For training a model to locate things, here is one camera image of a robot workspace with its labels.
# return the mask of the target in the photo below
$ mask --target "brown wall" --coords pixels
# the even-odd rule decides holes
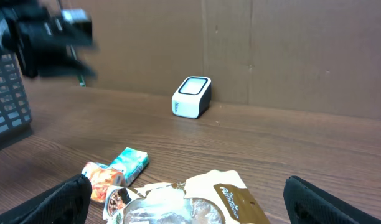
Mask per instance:
[[[381,0],[63,0],[86,9],[90,86],[381,119]]]

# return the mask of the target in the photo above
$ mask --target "brown tabletop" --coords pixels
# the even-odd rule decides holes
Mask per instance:
[[[33,135],[0,151],[0,213],[125,147],[149,154],[135,187],[236,170],[272,223],[289,223],[285,180],[298,175],[381,219],[381,121],[212,103],[197,120],[171,98],[25,82]],[[106,223],[91,203],[87,223]]]

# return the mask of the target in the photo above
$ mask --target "blurry black robot gripper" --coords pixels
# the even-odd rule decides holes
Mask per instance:
[[[82,9],[52,17],[35,1],[0,1],[0,55],[15,52],[24,76],[95,76],[68,54],[68,45],[93,46],[92,23]]]

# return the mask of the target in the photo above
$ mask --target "brown label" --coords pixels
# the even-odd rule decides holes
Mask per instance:
[[[214,189],[234,220],[240,223],[269,223],[247,189],[239,189],[230,184],[216,184]]]

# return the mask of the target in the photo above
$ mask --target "device screen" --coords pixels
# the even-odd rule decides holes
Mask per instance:
[[[202,91],[206,82],[206,78],[188,78],[179,93],[197,95]]]

